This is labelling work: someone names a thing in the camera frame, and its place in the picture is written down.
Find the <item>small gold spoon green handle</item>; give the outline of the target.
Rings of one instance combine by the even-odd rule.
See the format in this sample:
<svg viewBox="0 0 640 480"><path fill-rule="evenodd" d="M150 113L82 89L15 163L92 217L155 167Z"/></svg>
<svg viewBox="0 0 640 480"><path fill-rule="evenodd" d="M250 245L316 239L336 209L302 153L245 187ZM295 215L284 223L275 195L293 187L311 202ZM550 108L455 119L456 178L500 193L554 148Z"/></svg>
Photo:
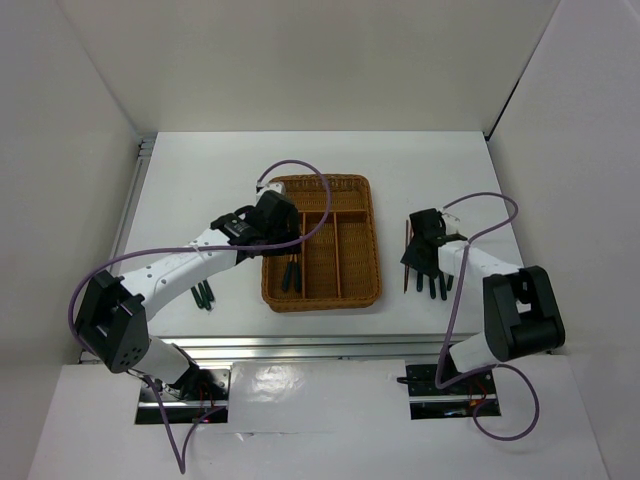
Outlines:
<svg viewBox="0 0 640 480"><path fill-rule="evenodd" d="M299 255L293 255L293 280L294 280L294 289L297 293L302 292L302 270L301 264L299 260Z"/></svg>

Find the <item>large gold spoon green handle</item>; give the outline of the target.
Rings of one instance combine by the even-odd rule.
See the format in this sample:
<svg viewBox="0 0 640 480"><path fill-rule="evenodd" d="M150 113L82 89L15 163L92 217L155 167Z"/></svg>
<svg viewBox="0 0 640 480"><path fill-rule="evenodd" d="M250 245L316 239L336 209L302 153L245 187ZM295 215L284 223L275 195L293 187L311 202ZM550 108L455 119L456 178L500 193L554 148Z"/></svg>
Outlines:
<svg viewBox="0 0 640 480"><path fill-rule="evenodd" d="M291 254L289 256L287 265L286 265L286 269L282 278L282 282L281 282L281 290L283 292L287 292L289 290L290 284L291 284L291 278L293 276L293 272L294 272L294 267L295 267L295 255Z"/></svg>

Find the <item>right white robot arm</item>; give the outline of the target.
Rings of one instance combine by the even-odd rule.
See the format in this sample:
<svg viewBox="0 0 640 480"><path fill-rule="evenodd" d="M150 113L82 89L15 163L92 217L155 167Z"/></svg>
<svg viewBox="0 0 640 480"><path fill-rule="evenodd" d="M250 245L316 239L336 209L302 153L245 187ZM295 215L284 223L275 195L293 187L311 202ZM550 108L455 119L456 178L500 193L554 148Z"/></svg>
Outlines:
<svg viewBox="0 0 640 480"><path fill-rule="evenodd" d="M409 215L409 235L401 258L417 274L419 288L443 301L469 286L481 300L482 330L445 348L436 379L448 392L460 391L471 372L564 345L566 332L548 273L518 266L469 244L457 219L437 209Z"/></svg>

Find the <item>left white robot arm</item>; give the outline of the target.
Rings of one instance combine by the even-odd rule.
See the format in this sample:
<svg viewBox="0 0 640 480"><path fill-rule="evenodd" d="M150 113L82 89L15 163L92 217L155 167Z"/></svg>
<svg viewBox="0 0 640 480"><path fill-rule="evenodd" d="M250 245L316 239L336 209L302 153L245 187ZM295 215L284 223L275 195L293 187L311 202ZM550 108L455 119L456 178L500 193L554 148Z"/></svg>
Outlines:
<svg viewBox="0 0 640 480"><path fill-rule="evenodd" d="M148 331L148 322L197 283L248 258L297 253L299 213L285 195L268 190L257 203L214 220L180 251L114 276L89 280L73 331L114 374L134 371L162 382L176 399L193 399L212 376L180 347Z"/></svg>

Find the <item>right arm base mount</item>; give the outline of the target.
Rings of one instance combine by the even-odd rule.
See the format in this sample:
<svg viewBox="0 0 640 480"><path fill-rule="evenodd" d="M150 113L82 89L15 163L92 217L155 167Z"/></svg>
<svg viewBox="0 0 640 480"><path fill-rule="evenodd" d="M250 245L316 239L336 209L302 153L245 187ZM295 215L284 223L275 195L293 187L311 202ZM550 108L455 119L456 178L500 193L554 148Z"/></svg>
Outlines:
<svg viewBox="0 0 640 480"><path fill-rule="evenodd" d="M466 378L446 389L435 385L435 364L409 364L396 382L407 389L412 420L471 418L501 415L497 389L490 373Z"/></svg>

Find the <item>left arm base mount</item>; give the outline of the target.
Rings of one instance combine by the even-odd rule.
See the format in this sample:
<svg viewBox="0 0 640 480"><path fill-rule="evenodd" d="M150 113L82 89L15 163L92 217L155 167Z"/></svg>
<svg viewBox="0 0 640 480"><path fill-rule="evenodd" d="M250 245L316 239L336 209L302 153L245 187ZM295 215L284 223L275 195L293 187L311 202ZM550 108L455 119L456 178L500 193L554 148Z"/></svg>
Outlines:
<svg viewBox="0 0 640 480"><path fill-rule="evenodd" d="M141 379L136 425L226 424L229 418L231 368L190 367L187 379L168 384Z"/></svg>

